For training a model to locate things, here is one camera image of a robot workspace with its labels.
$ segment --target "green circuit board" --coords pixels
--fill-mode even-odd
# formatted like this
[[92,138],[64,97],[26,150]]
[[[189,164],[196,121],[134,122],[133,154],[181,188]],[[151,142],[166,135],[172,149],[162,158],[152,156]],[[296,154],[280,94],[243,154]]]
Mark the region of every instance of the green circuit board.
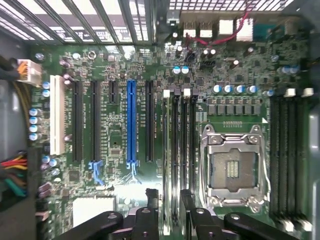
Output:
[[[245,55],[248,48],[254,51]],[[49,203],[49,234],[53,238],[69,229],[75,224],[74,214],[84,211],[90,204],[95,205],[97,199],[106,200],[104,204],[110,210],[123,214],[135,207],[147,205],[146,189],[159,190],[160,215],[172,214],[169,211],[169,198],[166,195],[164,175],[172,179],[173,173],[170,166],[173,162],[173,135],[186,130],[188,135],[191,131],[190,118],[186,120],[187,126],[182,126],[181,100],[183,92],[181,89],[197,90],[198,96],[195,102],[194,131],[197,136],[195,151],[195,162],[198,164],[200,157],[200,135],[205,126],[211,124],[218,133],[248,133],[256,125],[261,128],[265,140],[266,167],[270,169],[270,126],[271,109],[270,99],[266,91],[276,88],[304,88],[308,86],[308,73],[283,74],[279,70],[282,66],[296,66],[300,59],[308,57],[308,39],[296,39],[287,37],[273,42],[251,42],[248,44],[228,43],[212,47],[215,49],[214,66],[201,67],[201,54],[203,48],[192,46],[195,60],[185,63],[188,51],[183,49],[180,57],[176,56],[177,46],[167,45],[165,47],[142,48],[137,47],[130,50],[129,59],[125,59],[115,49],[105,46],[36,46],[31,48],[31,56],[42,53],[45,59],[41,62],[36,58],[32,61],[40,63],[43,69],[42,79],[50,81],[50,76],[69,74],[77,82],[81,83],[81,151],[75,159],[73,148],[74,138],[73,126],[75,123],[75,111],[72,88],[65,88],[64,106],[64,133],[71,140],[65,141],[65,153],[59,156],[59,169],[57,175],[52,175],[52,170],[43,171],[43,183],[52,183],[52,192],[47,201]],[[65,69],[60,61],[69,63]],[[239,61],[235,68],[231,67],[234,60]],[[187,74],[174,74],[175,66],[188,66]],[[135,173],[127,166],[127,109],[128,80],[136,83],[136,169]],[[146,149],[149,144],[147,126],[150,122],[150,112],[147,108],[146,82],[152,82],[152,107],[153,113],[153,154],[152,161],[146,159]],[[242,85],[245,91],[241,94],[234,92],[225,94],[222,91],[214,92],[214,86],[219,85],[222,89],[230,85],[233,89]],[[248,93],[247,88],[256,86],[257,92]],[[115,87],[115,99],[111,100],[111,87]],[[98,89],[98,112],[93,109],[93,96]],[[179,89],[180,99],[177,108],[178,117],[173,116],[171,97],[175,90]],[[170,98],[164,100],[164,91],[170,90]],[[43,119],[41,140],[32,143],[36,146],[48,146],[50,141],[50,108],[48,98],[43,96],[42,88],[34,88],[32,95],[32,107],[42,109]],[[98,124],[93,114],[97,114]],[[180,140],[177,150],[181,148]],[[90,169],[90,162],[99,155],[102,166],[99,179],[103,184],[95,182],[94,171]],[[176,181],[180,181],[180,173],[177,172]],[[82,199],[82,205],[76,204],[77,199]],[[257,219],[273,225],[269,218],[269,205],[263,205],[261,211],[252,213],[247,207],[217,207],[216,214],[222,217],[230,211],[242,211]],[[162,228],[172,225],[168,220],[160,227],[161,235],[165,233]]]

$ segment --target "white pci slot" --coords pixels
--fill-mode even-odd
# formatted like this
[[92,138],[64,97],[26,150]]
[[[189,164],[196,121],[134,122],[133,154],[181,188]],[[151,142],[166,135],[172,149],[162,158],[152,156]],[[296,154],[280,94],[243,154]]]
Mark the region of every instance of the white pci slot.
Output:
[[65,86],[64,79],[50,76],[50,155],[65,153]]

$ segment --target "motherboard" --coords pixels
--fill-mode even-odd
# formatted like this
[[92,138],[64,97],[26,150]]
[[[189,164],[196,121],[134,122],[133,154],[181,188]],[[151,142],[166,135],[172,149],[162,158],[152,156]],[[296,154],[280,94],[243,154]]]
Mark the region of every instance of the motherboard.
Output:
[[43,149],[48,237],[146,206],[152,189],[160,235],[170,235],[190,189],[219,217],[240,211],[303,238],[291,217],[310,214],[308,38],[123,49],[31,48],[43,82],[29,139]]

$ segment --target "metal grille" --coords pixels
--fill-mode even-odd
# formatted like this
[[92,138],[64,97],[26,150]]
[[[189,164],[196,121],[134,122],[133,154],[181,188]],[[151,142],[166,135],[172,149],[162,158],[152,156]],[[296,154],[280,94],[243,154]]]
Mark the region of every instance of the metal grille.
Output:
[[170,10],[185,11],[282,11],[293,0],[170,0]]
[[43,43],[151,43],[148,1],[0,0],[0,28]]

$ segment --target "cpu socket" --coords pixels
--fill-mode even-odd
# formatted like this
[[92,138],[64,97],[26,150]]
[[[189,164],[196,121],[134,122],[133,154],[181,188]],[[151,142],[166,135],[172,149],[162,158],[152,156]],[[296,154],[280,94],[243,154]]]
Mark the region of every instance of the cpu socket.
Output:
[[217,133],[211,124],[201,135],[200,196],[209,208],[247,206],[261,210],[269,200],[265,141],[259,125],[248,133]]

